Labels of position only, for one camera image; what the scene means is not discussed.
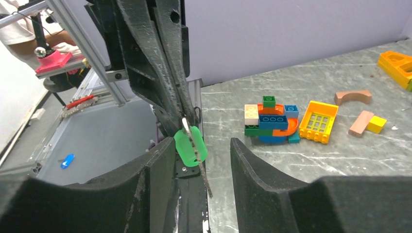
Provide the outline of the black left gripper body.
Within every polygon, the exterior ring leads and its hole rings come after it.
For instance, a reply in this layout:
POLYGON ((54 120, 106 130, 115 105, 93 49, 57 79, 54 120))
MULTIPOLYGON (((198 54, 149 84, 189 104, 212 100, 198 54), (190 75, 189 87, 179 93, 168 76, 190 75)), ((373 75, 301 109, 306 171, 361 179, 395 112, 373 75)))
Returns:
MULTIPOLYGON (((101 33, 103 35, 103 39, 106 43, 110 64, 111 64, 111 71, 117 70, 124 70, 126 73, 126 69, 123 63, 123 54, 122 49, 120 47, 120 39, 119 39, 119 31, 116 23, 116 2, 117 0, 93 0, 91 2, 90 9, 93 11, 93 14, 96 20, 99 23, 101 33)), ((183 38, 183 50, 184 50, 184 67, 185 67, 185 75, 186 79, 190 74, 190 66, 189 66, 189 30, 186 26, 185 22, 185 9, 184 9, 184 2, 181 0, 182 4, 182 23, 185 26, 182 32, 183 38)))

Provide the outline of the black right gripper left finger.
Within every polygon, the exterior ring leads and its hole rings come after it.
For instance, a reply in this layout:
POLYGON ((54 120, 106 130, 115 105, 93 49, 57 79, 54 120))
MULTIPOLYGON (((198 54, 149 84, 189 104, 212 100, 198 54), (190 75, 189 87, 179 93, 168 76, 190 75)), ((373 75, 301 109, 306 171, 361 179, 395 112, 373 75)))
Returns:
POLYGON ((84 184, 1 178, 3 233, 161 233, 174 176, 168 137, 144 155, 84 184))

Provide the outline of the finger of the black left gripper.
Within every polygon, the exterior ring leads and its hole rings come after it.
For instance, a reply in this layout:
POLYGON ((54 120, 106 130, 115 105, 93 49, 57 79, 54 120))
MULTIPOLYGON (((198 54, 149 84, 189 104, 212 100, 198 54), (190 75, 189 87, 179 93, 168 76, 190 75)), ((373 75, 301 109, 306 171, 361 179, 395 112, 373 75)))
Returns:
POLYGON ((196 123, 194 110, 183 66, 181 1, 157 0, 156 24, 165 51, 180 104, 180 117, 185 116, 190 124, 196 123))
POLYGON ((180 104, 155 17, 156 0, 118 0, 116 23, 132 91, 154 106, 164 136, 182 129, 180 104))

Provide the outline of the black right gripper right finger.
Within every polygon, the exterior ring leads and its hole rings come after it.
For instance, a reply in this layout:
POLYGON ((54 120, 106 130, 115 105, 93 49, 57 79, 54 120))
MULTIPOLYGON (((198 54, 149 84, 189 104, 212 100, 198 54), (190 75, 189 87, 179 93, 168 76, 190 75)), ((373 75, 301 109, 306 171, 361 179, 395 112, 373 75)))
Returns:
POLYGON ((230 141, 241 233, 409 233, 408 176, 326 176, 296 179, 230 141))

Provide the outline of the silver key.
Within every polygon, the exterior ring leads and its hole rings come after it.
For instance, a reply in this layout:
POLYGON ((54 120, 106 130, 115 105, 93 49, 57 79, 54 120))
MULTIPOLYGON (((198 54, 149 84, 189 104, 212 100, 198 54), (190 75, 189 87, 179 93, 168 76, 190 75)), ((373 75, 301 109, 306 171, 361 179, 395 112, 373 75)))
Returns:
POLYGON ((196 161, 198 163, 200 173, 201 173, 201 176, 203 178, 205 188, 207 190, 208 197, 213 198, 213 193, 212 193, 212 189, 211 189, 210 184, 209 184, 208 179, 207 179, 205 166, 204 166, 204 164, 203 164, 203 162, 200 158, 199 152, 197 150, 197 147, 195 145, 195 142, 194 142, 192 134, 191 134, 190 124, 189 124, 189 122, 188 122, 188 120, 185 116, 182 118, 182 124, 183 124, 183 128, 184 128, 184 130, 185 130, 185 132, 188 136, 189 142, 191 143, 192 149, 194 151, 196 161))

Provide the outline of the green key tag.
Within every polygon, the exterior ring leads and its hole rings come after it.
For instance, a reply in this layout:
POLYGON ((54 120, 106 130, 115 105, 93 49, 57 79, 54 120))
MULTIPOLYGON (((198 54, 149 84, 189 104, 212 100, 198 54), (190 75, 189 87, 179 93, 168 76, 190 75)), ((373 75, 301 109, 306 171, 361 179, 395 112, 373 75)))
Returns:
MULTIPOLYGON (((190 131, 195 147, 198 151, 198 155, 203 162, 207 158, 207 148, 202 138, 202 134, 196 126, 191 126, 190 131)), ((184 165, 188 167, 198 166, 192 143, 189 141, 189 137, 185 133, 184 129, 179 130, 174 135, 174 139, 176 150, 179 153, 184 165)))

